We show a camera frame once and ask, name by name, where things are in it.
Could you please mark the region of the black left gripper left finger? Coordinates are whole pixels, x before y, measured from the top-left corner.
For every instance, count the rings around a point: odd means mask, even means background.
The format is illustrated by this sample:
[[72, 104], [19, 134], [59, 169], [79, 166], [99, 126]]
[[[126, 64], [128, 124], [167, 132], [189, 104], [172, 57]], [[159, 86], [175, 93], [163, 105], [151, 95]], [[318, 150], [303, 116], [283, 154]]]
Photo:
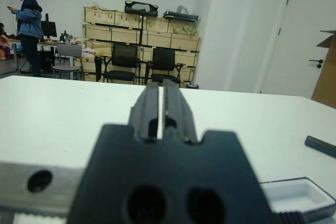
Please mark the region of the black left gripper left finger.
[[159, 223], [161, 191], [151, 178], [159, 89], [147, 86], [127, 125], [102, 127], [67, 218], [68, 223]]

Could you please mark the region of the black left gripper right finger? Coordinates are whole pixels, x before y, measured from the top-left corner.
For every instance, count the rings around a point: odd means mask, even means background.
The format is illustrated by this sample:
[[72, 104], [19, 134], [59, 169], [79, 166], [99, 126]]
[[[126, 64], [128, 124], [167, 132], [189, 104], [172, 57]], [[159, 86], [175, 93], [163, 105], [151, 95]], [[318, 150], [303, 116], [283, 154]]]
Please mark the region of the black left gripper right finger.
[[233, 132], [207, 131], [199, 140], [180, 89], [164, 81], [160, 187], [166, 223], [277, 223]]

